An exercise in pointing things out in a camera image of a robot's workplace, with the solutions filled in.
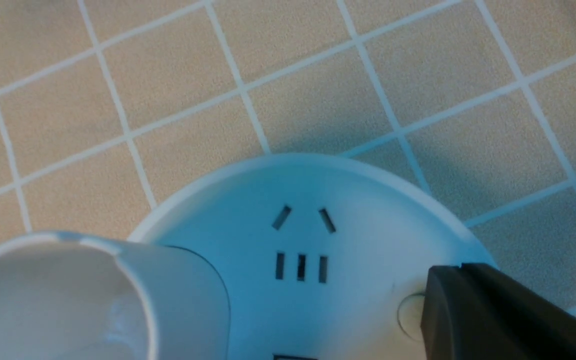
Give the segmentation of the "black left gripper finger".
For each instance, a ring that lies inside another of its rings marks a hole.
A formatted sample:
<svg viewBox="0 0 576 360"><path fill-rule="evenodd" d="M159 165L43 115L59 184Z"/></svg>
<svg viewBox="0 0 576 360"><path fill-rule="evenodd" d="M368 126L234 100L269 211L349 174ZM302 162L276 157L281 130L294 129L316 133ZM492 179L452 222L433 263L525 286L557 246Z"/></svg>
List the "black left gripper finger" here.
<svg viewBox="0 0 576 360"><path fill-rule="evenodd" d="M576 317L485 263L430 267L420 328L428 360L576 360Z"/></svg>

